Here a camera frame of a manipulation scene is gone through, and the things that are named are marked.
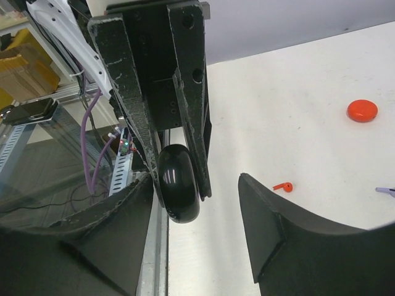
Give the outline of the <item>black earbud charging case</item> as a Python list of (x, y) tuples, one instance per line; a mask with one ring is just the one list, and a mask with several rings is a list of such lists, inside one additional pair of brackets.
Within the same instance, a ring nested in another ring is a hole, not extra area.
[(189, 150), (181, 144), (164, 147), (158, 173), (164, 207), (171, 220), (180, 224), (195, 220), (200, 203)]

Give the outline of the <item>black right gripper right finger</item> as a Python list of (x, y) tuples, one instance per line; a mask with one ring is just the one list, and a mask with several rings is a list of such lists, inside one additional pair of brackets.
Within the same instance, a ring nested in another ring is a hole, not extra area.
[(394, 225), (365, 230), (318, 216), (247, 173), (238, 193), (262, 295), (393, 295)]

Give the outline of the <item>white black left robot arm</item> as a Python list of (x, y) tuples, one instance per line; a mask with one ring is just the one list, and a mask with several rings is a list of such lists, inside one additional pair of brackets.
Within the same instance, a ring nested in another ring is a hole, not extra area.
[(25, 1), (33, 20), (81, 63), (116, 101), (137, 136), (155, 185), (159, 133), (183, 128), (197, 195), (212, 195), (207, 154), (211, 133), (201, 1)]

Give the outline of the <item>orange charging case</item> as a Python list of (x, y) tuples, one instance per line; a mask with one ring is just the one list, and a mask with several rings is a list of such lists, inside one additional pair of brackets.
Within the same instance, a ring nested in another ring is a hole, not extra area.
[(348, 105), (347, 115), (351, 120), (367, 123), (374, 120), (378, 115), (378, 107), (372, 101), (365, 99), (355, 100)]

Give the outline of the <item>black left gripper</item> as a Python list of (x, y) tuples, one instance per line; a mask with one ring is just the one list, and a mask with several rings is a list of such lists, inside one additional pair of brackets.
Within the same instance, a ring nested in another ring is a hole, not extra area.
[(158, 131), (183, 127), (199, 195), (212, 195), (204, 21), (199, 1), (129, 1), (107, 6), (88, 30), (160, 197)]

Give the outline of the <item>black phone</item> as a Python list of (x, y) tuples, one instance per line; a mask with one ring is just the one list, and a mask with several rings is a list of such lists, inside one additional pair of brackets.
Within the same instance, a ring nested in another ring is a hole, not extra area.
[(1, 109), (1, 120), (5, 125), (10, 126), (42, 120), (51, 113), (55, 104), (56, 101), (49, 97), (18, 106), (8, 105)]

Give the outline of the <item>cardboard boxes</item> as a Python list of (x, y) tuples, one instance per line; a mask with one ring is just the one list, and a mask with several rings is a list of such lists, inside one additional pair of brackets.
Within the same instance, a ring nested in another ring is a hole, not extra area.
[(60, 77), (52, 59), (29, 30), (19, 30), (1, 51), (1, 107), (57, 91)]

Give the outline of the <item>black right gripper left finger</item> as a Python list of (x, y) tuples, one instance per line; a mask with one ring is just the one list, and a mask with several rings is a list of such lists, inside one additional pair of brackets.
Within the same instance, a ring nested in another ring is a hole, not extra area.
[(1, 228), (2, 295), (134, 295), (154, 195), (149, 173), (47, 228)]

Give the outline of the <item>orange earbud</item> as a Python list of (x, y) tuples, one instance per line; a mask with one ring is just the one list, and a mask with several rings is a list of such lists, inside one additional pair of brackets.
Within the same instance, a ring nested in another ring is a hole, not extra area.
[(284, 190), (285, 192), (292, 192), (293, 191), (293, 184), (290, 182), (281, 183), (272, 187), (274, 191), (277, 190)]

